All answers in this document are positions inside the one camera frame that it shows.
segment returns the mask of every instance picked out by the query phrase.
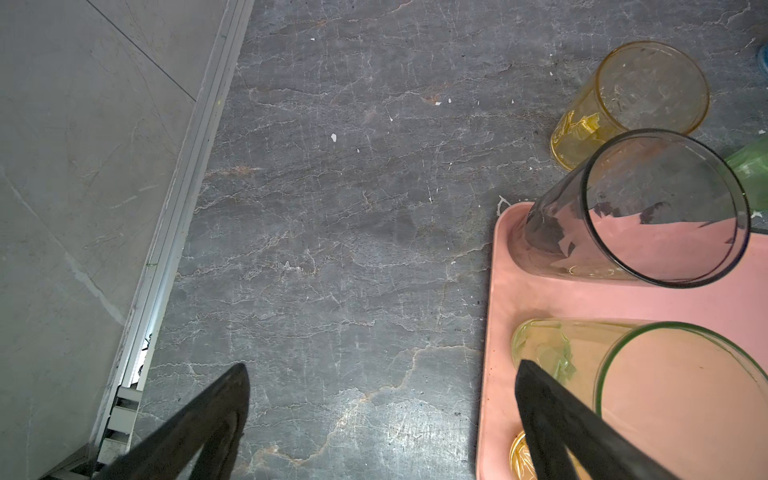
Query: tray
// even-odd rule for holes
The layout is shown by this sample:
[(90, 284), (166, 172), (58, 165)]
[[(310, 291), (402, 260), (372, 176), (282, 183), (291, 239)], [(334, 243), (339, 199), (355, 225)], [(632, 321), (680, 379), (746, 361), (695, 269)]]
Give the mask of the tray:
[(767, 236), (753, 233), (733, 271), (690, 290), (559, 280), (526, 273), (509, 256), (507, 236), (531, 205), (512, 205), (496, 222), (480, 400), (479, 480), (516, 480), (509, 471), (509, 448), (522, 424), (510, 341), (525, 320), (556, 316), (696, 323), (724, 335), (763, 369), (768, 367)]

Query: black rim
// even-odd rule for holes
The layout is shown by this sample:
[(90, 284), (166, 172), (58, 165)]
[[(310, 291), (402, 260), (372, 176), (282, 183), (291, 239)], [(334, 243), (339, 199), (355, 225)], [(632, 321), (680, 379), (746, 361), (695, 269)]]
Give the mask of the black rim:
[[(589, 206), (587, 205), (587, 188), (588, 188), (588, 182), (589, 182), (589, 174), (592, 171), (592, 167), (594, 164), (598, 161), (598, 158), (605, 152), (608, 148), (613, 147), (618, 142), (622, 141), (626, 137), (635, 136), (637, 134), (649, 134), (649, 133), (666, 133), (666, 134), (672, 134), (677, 137), (686, 138), (695, 144), (700, 145), (705, 150), (709, 151), (717, 160), (720, 161), (720, 163), (725, 166), (727, 171), (730, 172), (733, 179), (736, 181), (736, 185), (739, 187), (739, 190), (741, 192), (741, 197), (744, 200), (744, 207), (746, 208), (746, 229), (744, 234), (744, 241), (742, 242), (740, 251), (738, 254), (733, 258), (733, 260), (730, 262), (730, 265), (723, 268), (719, 273), (714, 274), (713, 276), (707, 277), (703, 280), (693, 280), (688, 282), (668, 282), (666, 280), (659, 280), (655, 279), (653, 277), (644, 275), (632, 267), (628, 266), (626, 263), (621, 261), (619, 257), (614, 255), (613, 252), (611, 252), (611, 249), (608, 248), (608, 246), (603, 242), (603, 240), (600, 238), (600, 235), (598, 234), (597, 229), (594, 228), (594, 224), (592, 223), (592, 219), (589, 216)], [(721, 278), (723, 278), (726, 274), (728, 274), (733, 268), (741, 261), (741, 257), (744, 256), (744, 252), (746, 251), (746, 245), (750, 242), (750, 228), (751, 228), (751, 219), (750, 219), (750, 205), (747, 202), (746, 194), (744, 193), (744, 188), (741, 186), (741, 182), (739, 182), (738, 177), (733, 172), (733, 170), (730, 169), (727, 163), (725, 163), (725, 160), (723, 160), (720, 155), (715, 153), (711, 148), (709, 148), (707, 145), (702, 144), (698, 140), (694, 140), (691, 137), (688, 137), (687, 135), (679, 134), (676, 131), (671, 130), (664, 130), (662, 128), (640, 128), (637, 130), (631, 130), (628, 132), (625, 132), (623, 134), (617, 135), (616, 137), (611, 138), (608, 142), (603, 144), (600, 148), (598, 148), (598, 151), (594, 152), (592, 157), (587, 161), (587, 163), (584, 166), (584, 173), (581, 175), (581, 188), (579, 189), (579, 196), (581, 197), (581, 209), (584, 212), (584, 223), (587, 225), (587, 230), (589, 231), (590, 236), (592, 237), (592, 240), (598, 245), (600, 250), (611, 260), (613, 260), (618, 266), (620, 266), (622, 269), (626, 270), (627, 272), (631, 273), (632, 275), (635, 275), (637, 278), (644, 280), (648, 283), (652, 283), (654, 285), (658, 286), (665, 286), (668, 288), (695, 288), (698, 286), (704, 286), (709, 285), (712, 282), (715, 282)], [(739, 222), (738, 222), (738, 213), (739, 209), (736, 207), (735, 199), (733, 199), (733, 195), (731, 195), (733, 204), (733, 211), (736, 213), (736, 226), (734, 227), (733, 232), (733, 240), (734, 243), (736, 242), (737, 233), (739, 231)], [(728, 255), (726, 255), (720, 263), (717, 264), (716, 267), (713, 268), (714, 271), (716, 270), (720, 265), (723, 264), (725, 259), (728, 258)]]

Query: gray marble wall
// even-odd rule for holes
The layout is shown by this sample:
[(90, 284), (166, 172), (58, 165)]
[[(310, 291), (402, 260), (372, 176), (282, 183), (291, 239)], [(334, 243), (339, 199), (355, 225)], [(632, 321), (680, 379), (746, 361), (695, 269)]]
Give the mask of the gray marble wall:
[(764, 2), (257, 2), (137, 439), (245, 362), (233, 478), (471, 478), (494, 222), (564, 175), (566, 104), (645, 38), (705, 71), (696, 137), (768, 130)]
[(0, 5), (3, 478), (91, 438), (224, 4), (161, 3)]

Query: gray countertop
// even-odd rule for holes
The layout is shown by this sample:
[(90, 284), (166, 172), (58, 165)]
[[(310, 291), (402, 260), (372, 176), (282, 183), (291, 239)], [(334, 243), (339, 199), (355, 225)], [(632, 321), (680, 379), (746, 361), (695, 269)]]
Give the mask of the gray countertop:
[(137, 438), (245, 362), (233, 478), (472, 478), (497, 212), (564, 175), (549, 135), (627, 41), (702, 67), (694, 137), (756, 140), (767, 6), (257, 1)]

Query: blue object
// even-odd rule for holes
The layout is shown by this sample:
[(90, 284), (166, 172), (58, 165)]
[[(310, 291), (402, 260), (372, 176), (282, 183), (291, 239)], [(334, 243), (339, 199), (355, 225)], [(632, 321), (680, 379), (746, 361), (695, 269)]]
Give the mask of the blue object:
[(757, 66), (763, 72), (763, 75), (768, 78), (768, 43), (763, 45), (760, 51), (757, 52)]

